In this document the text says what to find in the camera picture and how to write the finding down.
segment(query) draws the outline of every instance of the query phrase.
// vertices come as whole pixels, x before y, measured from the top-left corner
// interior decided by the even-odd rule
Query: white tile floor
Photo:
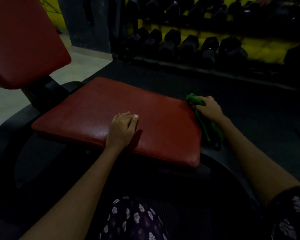
[[[112,61],[111,54],[72,47],[67,35],[62,34],[61,39],[72,57],[72,62],[51,74],[59,84],[82,81]],[[0,125],[28,104],[29,101],[21,90],[0,88]]]

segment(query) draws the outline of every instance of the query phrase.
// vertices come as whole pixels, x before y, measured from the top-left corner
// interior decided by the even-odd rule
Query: red padded cushion
[[[39,0],[0,0],[0,87],[23,88],[70,62]]]
[[[185,101],[98,77],[37,119],[32,128],[57,140],[105,147],[109,125],[118,113],[139,115],[133,151],[197,166],[201,130]]]

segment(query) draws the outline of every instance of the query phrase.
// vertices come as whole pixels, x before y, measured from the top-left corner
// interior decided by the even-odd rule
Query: green rag
[[[203,103],[203,101],[201,101],[200,99],[196,98],[196,95],[194,95],[193,93],[189,94],[186,99],[185,99],[190,105],[202,105],[205,106],[205,104]],[[208,126],[211,126],[211,128],[217,133],[218,135],[218,141],[223,140],[223,134],[220,130],[220,128],[212,121],[208,120],[206,117],[204,117],[197,109],[195,110],[195,115],[201,125],[201,127],[204,130],[204,134],[206,135],[207,141],[210,142],[211,139],[208,135]]]

